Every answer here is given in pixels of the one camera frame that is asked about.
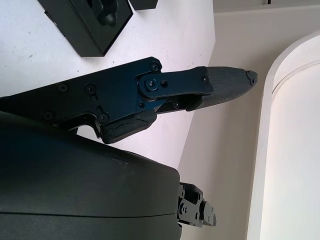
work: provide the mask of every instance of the curved black cover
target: curved black cover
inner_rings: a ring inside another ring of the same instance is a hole
[[[0,239],[179,239],[175,169],[5,112],[0,141]]]

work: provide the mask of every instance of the bolt head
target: bolt head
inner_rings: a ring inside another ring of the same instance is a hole
[[[183,203],[180,205],[180,210],[179,210],[180,214],[184,214],[185,213],[185,207],[186,206]]]
[[[202,82],[204,82],[205,84],[209,83],[209,78],[208,78],[208,76],[204,75],[204,76],[202,77]]]
[[[157,63],[153,62],[153,63],[150,64],[150,69],[152,71],[158,71],[159,70],[159,65]]]
[[[60,83],[60,84],[58,85],[58,90],[59,90],[60,92],[66,92],[66,91],[68,90],[68,86],[67,86],[66,84],[64,84],[64,83]]]
[[[85,91],[88,94],[94,94],[96,92],[96,87],[92,84],[88,84],[87,86],[85,86]]]
[[[101,113],[101,114],[98,116],[98,122],[99,122],[100,124],[105,124],[105,123],[108,122],[108,120],[109,120],[109,117],[108,117],[108,115],[105,114],[105,113]]]
[[[49,112],[49,111],[47,111],[43,114],[43,119],[46,121],[52,120],[53,117],[54,117],[53,113]]]
[[[156,79],[150,79],[145,82],[145,86],[149,91],[155,91],[158,89],[158,83]]]

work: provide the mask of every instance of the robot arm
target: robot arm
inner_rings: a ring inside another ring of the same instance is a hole
[[[257,82],[237,68],[161,68],[149,57],[0,98],[0,239],[178,240],[179,223],[217,224],[175,169],[73,134],[89,125],[114,143],[157,114],[227,102]]]
[[[91,126],[105,144],[147,129],[157,114],[233,100],[257,82],[253,71],[196,67],[161,73],[149,57],[0,99],[0,111],[63,130]]]

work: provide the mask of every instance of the black metal bracket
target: black metal bracket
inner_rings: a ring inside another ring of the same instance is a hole
[[[158,0],[130,0],[134,10],[147,10],[155,9],[158,3]]]
[[[0,109],[68,131],[89,125],[104,143],[114,143],[150,127],[166,96],[212,91],[201,81],[205,67],[176,73],[161,73],[161,68],[158,59],[149,57],[2,98]],[[150,78],[157,78],[159,86],[165,79],[166,86],[150,91],[144,85]]]
[[[217,225],[215,210],[203,196],[195,185],[180,182],[177,211],[180,223],[200,228]]]
[[[210,95],[214,90],[202,81],[207,68],[199,66],[191,70],[146,74],[139,81],[139,90],[148,100],[179,95]]]

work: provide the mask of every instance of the white table surface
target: white table surface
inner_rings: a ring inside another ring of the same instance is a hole
[[[134,12],[105,57],[79,57],[36,0],[1,0],[0,97],[151,56],[163,72],[207,66],[214,44],[212,0],[159,0],[156,9]],[[177,168],[192,117],[158,115],[149,129],[113,146]],[[79,135],[97,140],[90,127]]]

